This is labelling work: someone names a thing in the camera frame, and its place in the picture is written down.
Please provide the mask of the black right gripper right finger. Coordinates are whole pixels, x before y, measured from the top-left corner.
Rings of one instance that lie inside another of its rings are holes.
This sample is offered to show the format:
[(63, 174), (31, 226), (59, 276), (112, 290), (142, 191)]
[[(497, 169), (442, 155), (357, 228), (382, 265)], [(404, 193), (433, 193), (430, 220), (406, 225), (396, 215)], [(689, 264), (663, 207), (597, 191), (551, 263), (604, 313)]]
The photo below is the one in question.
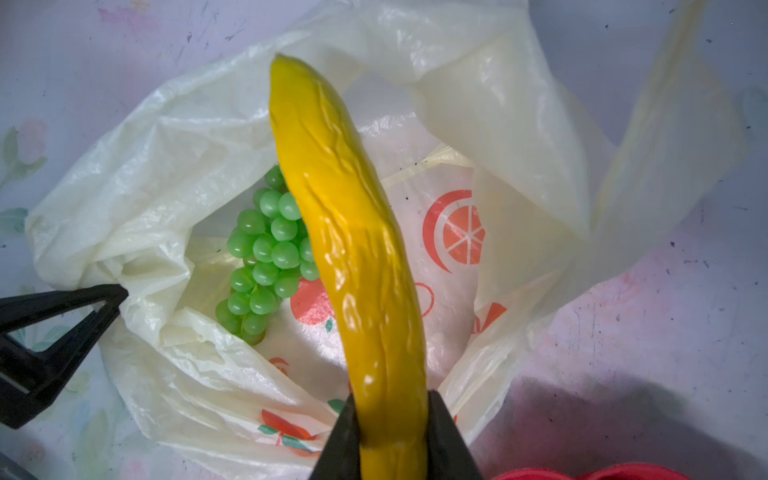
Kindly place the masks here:
[(428, 392), (428, 480), (482, 480), (448, 408), (436, 390)]

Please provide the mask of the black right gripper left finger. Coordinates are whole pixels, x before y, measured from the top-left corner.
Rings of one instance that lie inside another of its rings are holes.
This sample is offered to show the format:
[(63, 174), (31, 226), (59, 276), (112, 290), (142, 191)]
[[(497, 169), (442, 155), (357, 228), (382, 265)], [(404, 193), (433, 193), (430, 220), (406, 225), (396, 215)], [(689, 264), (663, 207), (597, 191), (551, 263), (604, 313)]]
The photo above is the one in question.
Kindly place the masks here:
[(360, 480), (361, 478), (356, 411), (344, 409), (309, 479)]

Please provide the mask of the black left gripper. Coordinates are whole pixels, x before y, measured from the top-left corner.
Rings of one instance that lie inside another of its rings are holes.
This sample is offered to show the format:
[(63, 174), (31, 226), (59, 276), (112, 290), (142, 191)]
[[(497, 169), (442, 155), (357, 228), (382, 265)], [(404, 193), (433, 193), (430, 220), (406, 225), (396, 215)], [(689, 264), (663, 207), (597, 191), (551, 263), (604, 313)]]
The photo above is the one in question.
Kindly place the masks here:
[(12, 429), (36, 418), (63, 389), (59, 341), (97, 341), (120, 313), (128, 291), (118, 284), (55, 290), (1, 300), (1, 423)]

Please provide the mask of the red flower shaped plate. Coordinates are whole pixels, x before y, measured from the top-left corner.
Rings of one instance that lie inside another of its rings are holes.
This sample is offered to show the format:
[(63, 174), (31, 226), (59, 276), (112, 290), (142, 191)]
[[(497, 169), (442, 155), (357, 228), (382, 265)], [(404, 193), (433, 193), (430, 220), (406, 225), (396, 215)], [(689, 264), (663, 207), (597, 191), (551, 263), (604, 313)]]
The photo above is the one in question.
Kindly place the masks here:
[(518, 469), (494, 477), (494, 480), (690, 480), (675, 470), (648, 463), (625, 463), (580, 476), (569, 476), (548, 469)]

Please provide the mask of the yellow fake banana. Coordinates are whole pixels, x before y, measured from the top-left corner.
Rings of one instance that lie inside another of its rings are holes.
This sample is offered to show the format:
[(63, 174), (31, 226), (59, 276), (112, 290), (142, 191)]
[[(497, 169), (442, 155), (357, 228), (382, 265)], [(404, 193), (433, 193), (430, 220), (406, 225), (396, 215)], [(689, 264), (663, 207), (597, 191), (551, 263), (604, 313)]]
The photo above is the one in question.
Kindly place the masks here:
[(404, 241), (340, 95), (300, 59), (270, 67), (280, 169), (333, 307), (365, 479), (427, 475), (426, 346)]

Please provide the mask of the green fake grapes bunch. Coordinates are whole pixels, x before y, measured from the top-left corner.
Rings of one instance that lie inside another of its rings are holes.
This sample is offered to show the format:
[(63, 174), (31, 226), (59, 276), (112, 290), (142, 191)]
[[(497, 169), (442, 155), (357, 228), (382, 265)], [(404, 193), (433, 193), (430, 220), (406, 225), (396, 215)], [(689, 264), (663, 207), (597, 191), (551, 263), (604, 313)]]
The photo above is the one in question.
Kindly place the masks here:
[(230, 294), (215, 308), (217, 322), (251, 346), (264, 339), (271, 316), (298, 293), (300, 282), (319, 278), (307, 227), (280, 167), (269, 169), (264, 182), (227, 240), (228, 253), (242, 266), (230, 274)]

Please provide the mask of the yellowish printed plastic bag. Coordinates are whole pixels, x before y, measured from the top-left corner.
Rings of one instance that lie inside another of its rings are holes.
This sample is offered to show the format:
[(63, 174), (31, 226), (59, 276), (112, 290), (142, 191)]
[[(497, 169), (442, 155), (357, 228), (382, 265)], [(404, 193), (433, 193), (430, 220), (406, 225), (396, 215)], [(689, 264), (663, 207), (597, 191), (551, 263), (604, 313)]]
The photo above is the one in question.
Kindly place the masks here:
[(335, 181), (344, 139), (323, 125), (366, 74), (403, 88), (436, 158), (472, 169), (486, 236), (477, 310), (504, 307), (440, 385), (463, 438), (500, 410), (555, 313), (630, 268), (745, 155), (739, 114), (698, 57), (702, 1), (683, 2), (619, 147), (553, 77), (526, 3), (342, 1), (301, 27), (166, 82), (97, 141), (25, 220), (37, 274), (128, 292), (101, 339), (142, 433), (229, 479), (307, 476), (331, 407), (216, 326), (213, 272), (194, 228), (288, 153), (318, 177), (291, 184), (340, 253), (377, 233), (353, 196), (367, 160)]

